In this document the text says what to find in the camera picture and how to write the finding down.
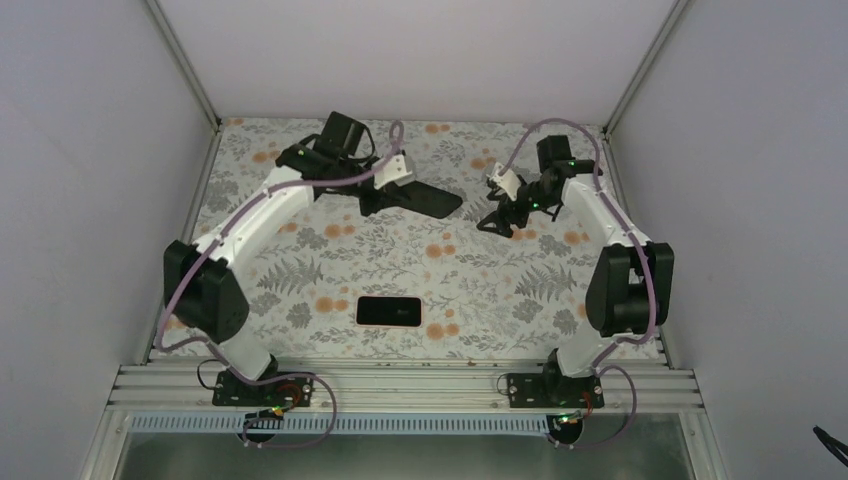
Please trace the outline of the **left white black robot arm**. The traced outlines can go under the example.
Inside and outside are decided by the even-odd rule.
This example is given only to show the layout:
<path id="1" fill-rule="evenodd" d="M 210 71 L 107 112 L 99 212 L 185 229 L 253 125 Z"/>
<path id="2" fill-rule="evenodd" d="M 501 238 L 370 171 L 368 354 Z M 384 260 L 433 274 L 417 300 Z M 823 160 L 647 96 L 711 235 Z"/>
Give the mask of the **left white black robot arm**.
<path id="1" fill-rule="evenodd" d="M 310 208 L 322 194 L 349 194 L 371 213 L 388 199 L 403 198 L 412 174 L 403 150 L 404 125 L 389 127 L 383 155 L 355 158 L 368 128 L 334 112 L 321 133 L 282 150 L 260 187 L 222 223 L 192 243 L 173 241 L 165 250 L 164 309 L 153 345 L 170 353 L 201 343 L 239 380 L 238 390 L 255 405 L 270 402 L 287 375 L 246 326 L 249 303 L 239 283 L 241 268 L 271 240 L 277 228 Z"/>

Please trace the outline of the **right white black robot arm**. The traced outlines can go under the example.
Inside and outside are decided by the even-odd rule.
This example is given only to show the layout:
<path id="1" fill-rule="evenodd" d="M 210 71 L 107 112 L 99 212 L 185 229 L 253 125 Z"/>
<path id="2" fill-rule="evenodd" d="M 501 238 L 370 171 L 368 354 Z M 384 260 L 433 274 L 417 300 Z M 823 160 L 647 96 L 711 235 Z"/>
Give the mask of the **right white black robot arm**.
<path id="1" fill-rule="evenodd" d="M 510 164 L 487 176 L 496 209 L 478 229 L 510 238 L 531 214 L 557 217 L 568 208 L 600 248 L 585 297 L 587 321 L 554 349 L 539 374 L 518 376 L 510 402 L 519 408 L 587 403 L 600 390 L 600 366 L 624 344 L 651 340 L 668 315 L 675 256 L 629 219 L 602 186 L 600 160 L 577 159 L 565 135 L 536 144 L 539 179 L 528 182 Z"/>

